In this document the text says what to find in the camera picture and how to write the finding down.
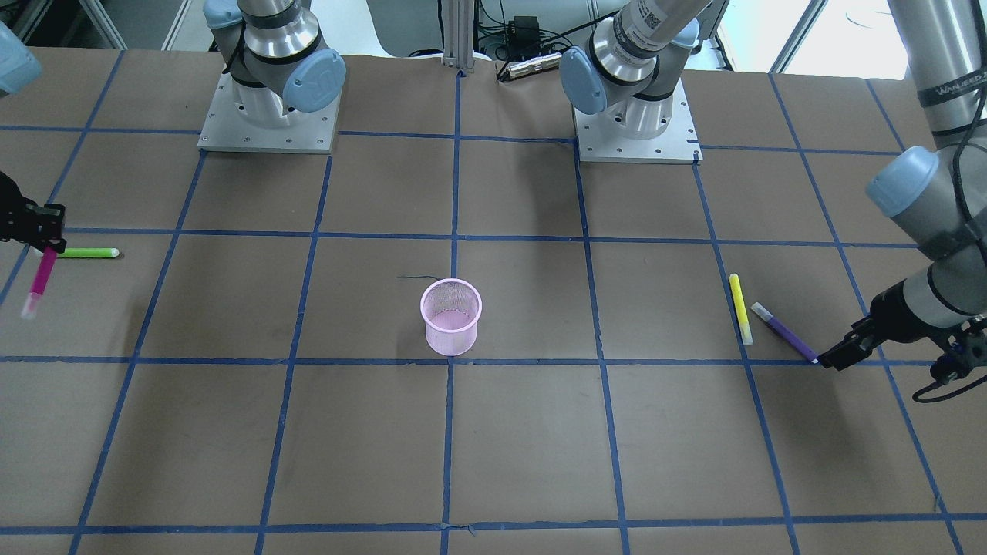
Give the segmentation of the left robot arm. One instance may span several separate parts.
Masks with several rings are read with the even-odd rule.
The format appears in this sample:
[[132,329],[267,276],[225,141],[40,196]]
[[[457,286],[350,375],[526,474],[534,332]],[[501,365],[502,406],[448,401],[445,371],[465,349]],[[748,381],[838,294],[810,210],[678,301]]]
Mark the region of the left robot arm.
[[927,257],[927,268],[871,300],[864,319],[819,355],[856,365],[886,341],[928,338],[961,370],[985,362],[985,9],[979,1],[891,1],[934,149],[905,150],[867,195]]

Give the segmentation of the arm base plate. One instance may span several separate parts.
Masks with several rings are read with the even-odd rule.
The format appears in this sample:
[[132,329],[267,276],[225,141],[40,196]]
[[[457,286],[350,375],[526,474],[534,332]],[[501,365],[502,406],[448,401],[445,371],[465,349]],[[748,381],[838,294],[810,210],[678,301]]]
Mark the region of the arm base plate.
[[704,159],[682,80],[660,101],[632,97],[603,113],[572,110],[579,158],[596,163],[693,164]]
[[267,88],[220,76],[197,146],[211,152],[329,155],[334,148],[341,97],[304,113]]

